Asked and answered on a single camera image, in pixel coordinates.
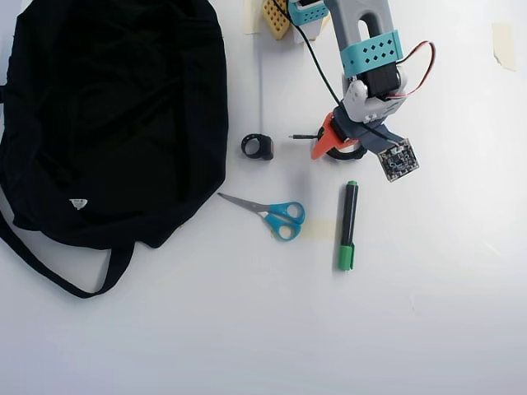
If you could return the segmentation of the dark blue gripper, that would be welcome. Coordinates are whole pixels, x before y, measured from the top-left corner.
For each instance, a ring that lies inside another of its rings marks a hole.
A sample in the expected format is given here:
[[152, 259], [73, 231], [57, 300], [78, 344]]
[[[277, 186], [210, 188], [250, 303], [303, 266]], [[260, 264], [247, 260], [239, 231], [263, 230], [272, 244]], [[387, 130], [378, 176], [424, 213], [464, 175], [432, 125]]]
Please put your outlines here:
[[335, 160], [354, 160], [358, 155], [359, 143], [371, 152], [405, 150], [407, 141], [391, 133], [383, 122], [383, 119], [377, 120], [369, 126], [352, 121], [343, 105], [339, 105], [326, 115], [316, 136], [318, 141], [311, 149], [310, 158], [317, 160], [327, 155]]

